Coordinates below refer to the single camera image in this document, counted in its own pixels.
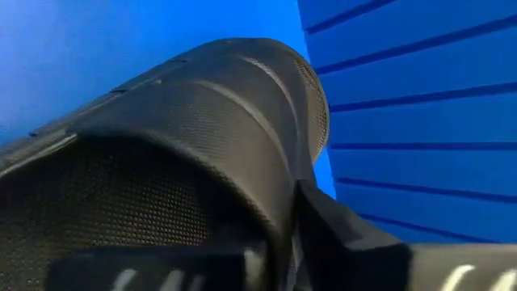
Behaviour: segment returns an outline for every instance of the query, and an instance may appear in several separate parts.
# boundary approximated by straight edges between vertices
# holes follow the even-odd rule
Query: slatwall panel
[[[517,242],[517,2],[299,0],[338,200],[408,242]]]

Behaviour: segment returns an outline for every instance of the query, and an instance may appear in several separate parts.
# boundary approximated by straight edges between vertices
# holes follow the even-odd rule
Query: blue background
[[[266,36],[308,48],[320,74],[339,201],[410,242],[517,242],[517,1],[299,8],[0,1],[0,143],[193,46]],[[333,196],[328,161],[317,177]]]

